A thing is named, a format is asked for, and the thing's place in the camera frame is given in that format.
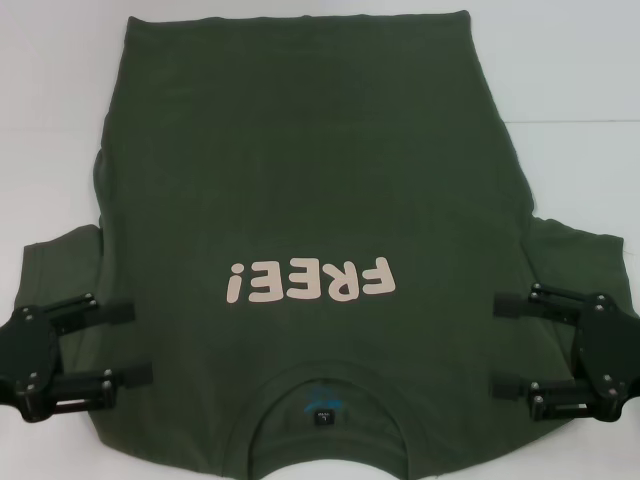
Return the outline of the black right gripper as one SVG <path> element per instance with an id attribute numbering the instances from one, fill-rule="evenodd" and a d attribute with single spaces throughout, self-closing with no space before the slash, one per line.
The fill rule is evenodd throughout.
<path id="1" fill-rule="evenodd" d="M 530 292 L 499 292 L 497 317 L 578 317 L 579 359 L 588 379 L 533 381 L 518 376 L 494 376 L 495 399 L 525 399 L 536 422 L 593 418 L 618 421 L 624 405 L 638 396 L 639 319 L 626 314 L 601 293 L 580 293 L 534 283 Z"/>

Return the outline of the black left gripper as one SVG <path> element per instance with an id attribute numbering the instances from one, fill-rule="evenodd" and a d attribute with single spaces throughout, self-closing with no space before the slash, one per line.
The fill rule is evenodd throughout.
<path id="1" fill-rule="evenodd" d="M 1 327 L 1 404 L 24 420 L 113 409 L 118 392 L 151 385 L 151 363 L 102 371 L 56 371 L 53 326 L 97 326 L 135 320 L 131 302 L 100 303 L 91 293 L 47 305 L 18 307 Z"/>

